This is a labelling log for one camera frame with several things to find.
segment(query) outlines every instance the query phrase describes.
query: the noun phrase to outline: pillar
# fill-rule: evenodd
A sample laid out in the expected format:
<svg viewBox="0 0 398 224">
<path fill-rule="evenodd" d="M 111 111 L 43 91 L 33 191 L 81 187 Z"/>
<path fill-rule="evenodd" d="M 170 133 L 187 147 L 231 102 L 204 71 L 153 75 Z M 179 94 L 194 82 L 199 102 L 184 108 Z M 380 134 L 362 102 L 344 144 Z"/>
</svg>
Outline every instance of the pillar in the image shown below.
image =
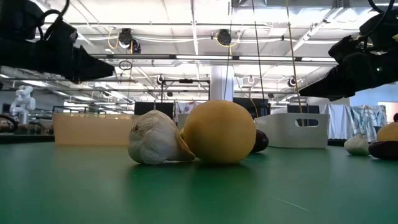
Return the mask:
<svg viewBox="0 0 398 224">
<path fill-rule="evenodd" d="M 229 66 L 213 66 L 210 76 L 210 99 L 228 100 L 234 99 L 234 68 Z"/>
</svg>

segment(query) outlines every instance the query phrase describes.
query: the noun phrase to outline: white plastic bin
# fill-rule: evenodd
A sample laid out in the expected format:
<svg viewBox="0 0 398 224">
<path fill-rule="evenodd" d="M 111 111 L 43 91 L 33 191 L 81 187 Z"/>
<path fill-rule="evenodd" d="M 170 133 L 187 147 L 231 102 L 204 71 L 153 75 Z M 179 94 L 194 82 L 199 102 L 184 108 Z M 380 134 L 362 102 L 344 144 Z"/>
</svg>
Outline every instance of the white plastic bin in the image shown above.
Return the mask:
<svg viewBox="0 0 398 224">
<path fill-rule="evenodd" d="M 299 126 L 298 119 L 314 119 L 317 126 Z M 263 131 L 271 147 L 324 149 L 328 145 L 328 114 L 281 113 L 256 118 L 256 128 Z"/>
</svg>

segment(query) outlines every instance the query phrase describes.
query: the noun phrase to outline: ceiling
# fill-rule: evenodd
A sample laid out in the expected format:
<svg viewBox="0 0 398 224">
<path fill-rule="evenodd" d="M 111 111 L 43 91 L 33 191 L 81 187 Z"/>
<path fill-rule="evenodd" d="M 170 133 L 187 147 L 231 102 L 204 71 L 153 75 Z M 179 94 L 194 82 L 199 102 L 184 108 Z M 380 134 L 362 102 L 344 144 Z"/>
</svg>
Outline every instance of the ceiling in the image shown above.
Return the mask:
<svg viewBox="0 0 398 224">
<path fill-rule="evenodd" d="M 64 0 L 33 2 L 43 10 L 61 10 L 65 4 Z M 123 71 L 118 68 L 119 62 L 124 57 L 122 55 L 107 60 L 116 66 L 117 78 L 109 77 L 100 82 L 93 81 L 81 85 L 62 80 L 58 75 L 22 70 L 16 72 L 10 68 L 3 68 L 3 75 L 10 80 L 38 78 L 39 84 L 36 83 L 38 89 L 60 90 L 53 93 L 61 92 L 65 94 L 62 94 L 65 98 L 74 100 L 78 98 L 73 96 L 85 96 L 97 101 L 109 101 L 109 98 L 93 90 L 115 90 L 123 96 L 128 96 L 130 100 L 153 101 L 160 98 L 160 93 L 156 92 L 159 89 L 156 79 L 160 74 L 173 80 L 181 78 L 209 80 L 212 66 L 228 64 L 233 66 L 236 96 L 262 97 L 258 94 L 258 91 L 261 91 L 260 77 L 263 78 L 265 92 L 282 92 L 275 94 L 279 98 L 286 97 L 288 92 L 293 92 L 293 89 L 287 86 L 287 80 L 293 76 L 294 70 L 291 60 L 289 61 L 292 51 L 285 1 L 254 0 L 255 14 L 251 0 L 232 0 L 232 9 L 229 8 L 231 4 L 229 0 L 71 0 L 70 2 L 64 19 L 78 29 L 79 39 L 76 44 L 84 46 L 90 54 L 98 57 L 104 54 L 123 54 L 131 57 L 129 52 L 121 47 L 113 49 L 121 28 L 132 29 L 134 38 L 141 44 L 142 55 L 192 55 L 193 58 L 195 55 L 227 56 L 229 48 L 218 44 L 213 37 L 219 29 L 231 28 L 232 44 L 234 44 L 231 48 L 232 55 L 259 54 L 262 57 L 280 58 L 262 60 L 261 73 L 256 60 L 233 62 L 169 58 L 152 60 L 151 57 L 128 59 L 134 66 L 130 70 Z M 300 87 L 322 78 L 335 64 L 328 55 L 330 47 L 344 36 L 357 35 L 359 26 L 377 14 L 371 10 L 367 0 L 290 0 L 289 4 L 294 56 L 318 58 L 319 61 L 296 64 Z M 44 32 L 54 20 L 55 16 L 46 18 Z M 127 82 L 128 80 L 135 80 L 137 83 Z M 178 83 L 169 86 L 168 90 L 188 92 L 174 93 L 173 97 L 165 96 L 165 98 L 205 100 L 208 98 L 205 91 L 207 89 L 207 83 L 202 86 L 197 83 L 191 85 Z M 126 101 L 125 97 L 115 95 Z"/>
</svg>

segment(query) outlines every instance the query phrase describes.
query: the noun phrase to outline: white robot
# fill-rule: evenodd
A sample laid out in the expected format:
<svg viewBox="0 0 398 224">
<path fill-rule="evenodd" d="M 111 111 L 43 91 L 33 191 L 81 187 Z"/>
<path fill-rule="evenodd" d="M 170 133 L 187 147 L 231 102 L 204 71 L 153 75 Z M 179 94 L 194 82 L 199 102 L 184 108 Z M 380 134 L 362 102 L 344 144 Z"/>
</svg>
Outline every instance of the white robot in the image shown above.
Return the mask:
<svg viewBox="0 0 398 224">
<path fill-rule="evenodd" d="M 29 111 L 36 109 L 36 100 L 30 97 L 33 88 L 31 86 L 20 86 L 16 91 L 15 100 L 10 106 L 10 116 L 18 116 L 19 124 L 27 124 Z"/>
</svg>

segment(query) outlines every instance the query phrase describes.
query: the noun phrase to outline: desk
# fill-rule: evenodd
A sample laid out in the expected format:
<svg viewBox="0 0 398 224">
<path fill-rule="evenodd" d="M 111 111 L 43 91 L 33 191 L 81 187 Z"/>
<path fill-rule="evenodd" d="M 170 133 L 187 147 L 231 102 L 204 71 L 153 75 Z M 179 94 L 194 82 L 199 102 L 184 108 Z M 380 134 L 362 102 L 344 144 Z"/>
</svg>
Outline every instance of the desk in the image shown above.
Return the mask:
<svg viewBox="0 0 398 224">
<path fill-rule="evenodd" d="M 238 166 L 138 165 L 124 148 L 0 145 L 0 223 L 398 223 L 398 163 L 341 147 Z"/>
</svg>

